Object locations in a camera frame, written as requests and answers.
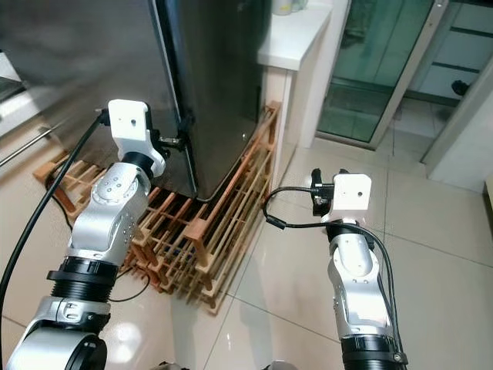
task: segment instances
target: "stainless steel refrigerator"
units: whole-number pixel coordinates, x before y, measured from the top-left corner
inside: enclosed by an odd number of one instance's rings
[[[0,43],[69,150],[111,99],[146,102],[171,157],[154,184],[209,200],[259,121],[264,0],[3,0]],[[108,127],[81,159],[117,160]]]

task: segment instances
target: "black cable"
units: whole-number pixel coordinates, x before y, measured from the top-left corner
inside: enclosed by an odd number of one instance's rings
[[[403,353],[403,347],[402,347],[402,340],[401,340],[401,335],[399,333],[399,324],[397,320],[397,305],[395,303],[395,294],[394,294],[394,273],[392,271],[392,266],[391,266],[391,259],[388,255],[387,249],[385,248],[384,244],[381,242],[381,240],[373,234],[371,231],[365,229],[364,227],[357,226],[356,224],[341,224],[337,222],[316,222],[316,223],[311,223],[311,224],[289,224],[280,218],[277,218],[275,216],[272,216],[271,214],[268,214],[267,212],[267,205],[269,203],[270,198],[276,193],[279,193],[281,191],[285,190],[299,190],[299,191],[304,191],[304,192],[309,192],[309,193],[314,193],[317,190],[311,190],[310,188],[307,187],[280,187],[275,189],[271,194],[269,194],[263,203],[262,206],[262,211],[263,215],[267,219],[267,222],[279,227],[280,229],[284,229],[286,227],[293,228],[293,229],[307,229],[307,228],[312,228],[312,227],[327,227],[327,226],[338,226],[340,227],[343,225],[345,228],[353,231],[357,231],[359,233],[362,233],[364,235],[367,235],[371,239],[374,240],[374,243],[378,246],[378,249],[380,249],[384,262],[385,262],[385,268],[387,271],[387,279],[388,279],[388,295],[389,295],[389,305],[390,305],[390,310],[391,310],[391,322],[392,322],[392,330],[394,333],[394,340],[396,342],[396,347],[397,351],[400,353]]]
[[[35,211],[33,212],[31,218],[29,219],[28,223],[25,225],[25,229],[22,232],[21,237],[19,238],[17,244],[15,245],[15,248],[8,259],[8,263],[5,266],[5,271],[2,275],[2,282],[0,282],[0,317],[3,314],[3,304],[5,300],[5,294],[7,293],[7,287],[8,283],[10,282],[10,278],[12,276],[12,272],[14,271],[15,264],[17,263],[17,260],[19,256],[21,255],[22,248],[24,247],[25,243],[27,242],[29,235],[32,232],[32,229],[34,228],[36,221],[39,219],[39,216],[41,216],[42,211],[45,209],[46,204],[49,202],[51,199],[52,195],[54,194],[56,188],[58,185],[62,182],[63,177],[69,170],[70,166],[74,162],[75,158],[79,155],[80,150],[86,144],[87,140],[89,137],[94,133],[94,130],[96,127],[105,121],[108,120],[108,110],[104,109],[101,114],[95,119],[95,121],[91,124],[91,126],[87,129],[87,131],[82,135],[80,140],[77,142],[75,145],[75,148],[73,151],[70,153],[69,158],[66,160],[65,164],[63,165],[62,169],[60,170],[59,174],[57,177],[53,180],[52,185],[50,186],[49,190],[46,191],[45,195],[39,202],[38,206],[36,207]],[[0,320],[0,333],[2,333],[2,321]],[[2,336],[0,334],[0,368],[2,368]]]
[[[67,160],[64,160],[62,162],[60,162],[59,164],[57,164],[55,166],[55,168],[53,168],[53,170],[51,170],[48,174],[48,176],[46,176],[45,178],[45,190],[48,190],[49,188],[49,183],[50,183],[50,180],[52,179],[53,175],[55,174],[56,171],[58,171],[58,169],[63,166],[65,164]],[[67,214],[67,211],[65,210],[65,208],[63,207],[62,203],[60,203],[60,201],[55,197],[55,194],[52,195],[52,199],[55,201],[56,204],[58,204],[60,210],[62,211],[63,213],[63,217],[65,218],[65,223],[67,224],[67,226],[69,227],[70,231],[72,231],[72,225],[70,224],[70,220],[69,220],[69,215]]]
[[[129,272],[130,270],[132,270],[132,268],[129,268],[128,270],[122,272],[120,275],[118,275],[116,278],[117,279],[120,279],[124,274],[126,274],[127,272]],[[132,299],[134,298],[137,298],[139,297],[144,291],[146,291],[147,287],[149,287],[149,284],[151,282],[151,278],[149,275],[147,275],[147,282],[146,282],[146,286],[137,294],[134,294],[133,296],[131,297],[128,297],[128,298],[123,298],[123,299],[109,299],[110,302],[114,302],[114,303],[119,303],[119,302],[127,302],[127,301],[131,301]]]
[[[382,277],[380,276],[380,272],[378,273],[378,276],[377,276],[377,282],[378,282],[378,288],[380,289],[380,292],[382,293],[382,297],[384,298],[385,309],[387,310],[387,315],[388,315],[388,317],[390,317],[392,310],[391,310],[391,306],[388,303],[387,293],[385,292],[384,283],[382,283]]]

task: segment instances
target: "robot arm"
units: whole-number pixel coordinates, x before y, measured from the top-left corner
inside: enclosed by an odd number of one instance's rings
[[[322,216],[330,242],[328,274],[334,286],[334,312],[349,369],[397,370],[407,364],[397,349],[390,312],[379,285],[380,265],[373,241],[348,228],[364,224],[370,202],[371,179],[342,170],[334,184],[322,184],[320,170],[312,172],[314,216]]]
[[[109,102],[112,137],[122,162],[115,163],[92,188],[87,208],[75,221],[65,259],[48,279],[55,282],[26,328],[8,370],[104,369],[106,345],[98,334],[109,320],[107,303],[147,207],[150,180],[165,160],[153,147],[145,103]]]

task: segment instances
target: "white countertop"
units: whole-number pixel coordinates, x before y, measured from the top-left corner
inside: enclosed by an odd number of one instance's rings
[[[289,15],[272,15],[271,30],[258,53],[265,66],[300,70],[315,38],[327,25],[331,5],[309,2],[306,9]]]

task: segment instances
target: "metal rail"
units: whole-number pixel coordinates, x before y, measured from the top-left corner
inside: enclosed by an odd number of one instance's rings
[[[28,141],[26,144],[24,144],[23,146],[21,146],[20,148],[18,148],[14,152],[12,152],[9,155],[7,155],[7,157],[5,157],[3,160],[0,161],[0,167],[2,167],[3,165],[7,164],[8,162],[10,162],[11,160],[13,160],[14,158],[16,158],[20,153],[22,153],[24,150],[30,148],[34,144],[36,144],[43,137],[48,136],[50,133],[52,133],[54,130],[56,130],[57,128],[59,128],[61,125],[62,125],[62,123],[59,123],[58,125],[52,127],[51,129],[47,129],[44,133],[37,135],[37,137],[35,137],[34,139]]]

